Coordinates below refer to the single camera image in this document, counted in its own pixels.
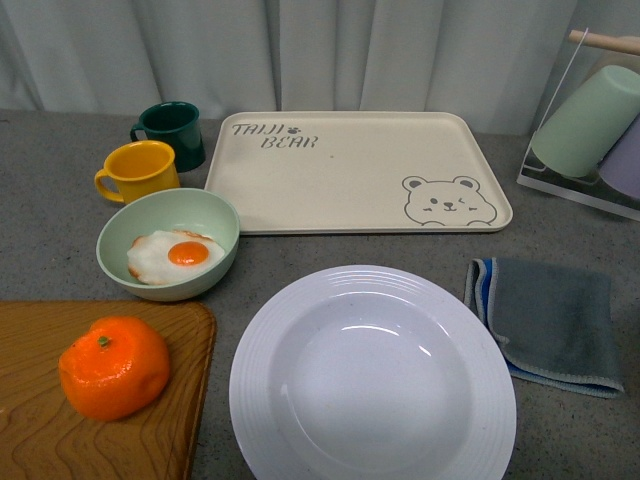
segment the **mug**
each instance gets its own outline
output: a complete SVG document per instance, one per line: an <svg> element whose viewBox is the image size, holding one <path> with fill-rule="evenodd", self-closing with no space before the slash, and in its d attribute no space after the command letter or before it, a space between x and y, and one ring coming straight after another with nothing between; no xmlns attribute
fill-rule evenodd
<svg viewBox="0 0 640 480"><path fill-rule="evenodd" d="M198 108L190 103L161 103L142 112L129 135L132 142L137 142L137 132L142 130L148 140L171 145L176 154L176 170L188 172L205 160L199 117Z"/></svg>
<svg viewBox="0 0 640 480"><path fill-rule="evenodd" d="M599 173L613 189L640 199L640 114L604 157Z"/></svg>
<svg viewBox="0 0 640 480"><path fill-rule="evenodd" d="M150 193L180 187L173 149L163 142L141 140L128 143L109 154L104 168L94 177L98 193L107 200L131 203ZM111 178L118 192L103 180Z"/></svg>
<svg viewBox="0 0 640 480"><path fill-rule="evenodd" d="M567 177L591 173L640 113L640 75L607 65L584 82L533 135L531 150Z"/></svg>

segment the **bear face drawing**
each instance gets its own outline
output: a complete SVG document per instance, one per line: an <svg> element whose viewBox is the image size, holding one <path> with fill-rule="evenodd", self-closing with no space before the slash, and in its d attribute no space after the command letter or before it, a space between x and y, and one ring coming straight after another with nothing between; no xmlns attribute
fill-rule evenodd
<svg viewBox="0 0 640 480"><path fill-rule="evenodd" d="M455 177L450 182L407 177L402 186L409 192L404 211L420 225L491 225L498 215L480 193L480 183L471 177Z"/></svg>

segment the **curtain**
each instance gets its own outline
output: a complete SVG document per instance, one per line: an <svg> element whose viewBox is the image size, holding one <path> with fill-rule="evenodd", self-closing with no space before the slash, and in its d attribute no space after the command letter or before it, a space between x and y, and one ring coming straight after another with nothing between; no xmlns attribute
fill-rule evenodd
<svg viewBox="0 0 640 480"><path fill-rule="evenodd" d="M640 2L0 0L0 108L446 111L526 134L587 27L638 35Z"/></svg>

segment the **dark green mug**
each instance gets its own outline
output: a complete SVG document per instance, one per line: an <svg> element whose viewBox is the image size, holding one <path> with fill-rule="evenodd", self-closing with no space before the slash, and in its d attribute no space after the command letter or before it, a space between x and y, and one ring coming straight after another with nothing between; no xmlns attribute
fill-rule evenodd
<svg viewBox="0 0 640 480"><path fill-rule="evenodd" d="M149 140L168 143L175 151L175 165L178 172L188 172L202 165L205 160L202 134L200 133L200 112L195 105L186 102L165 102L146 109L138 123L131 127L131 141L138 138L143 130Z"/></svg>

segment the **yellow mug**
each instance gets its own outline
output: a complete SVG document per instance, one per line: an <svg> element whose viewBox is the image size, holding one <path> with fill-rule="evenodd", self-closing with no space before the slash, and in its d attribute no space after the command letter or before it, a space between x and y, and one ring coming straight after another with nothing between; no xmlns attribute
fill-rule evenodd
<svg viewBox="0 0 640 480"><path fill-rule="evenodd" d="M174 160L175 152L164 142L129 143L109 154L94 183L107 200L131 203L150 193L180 187ZM105 186L103 180L107 177L113 180L118 192Z"/></svg>

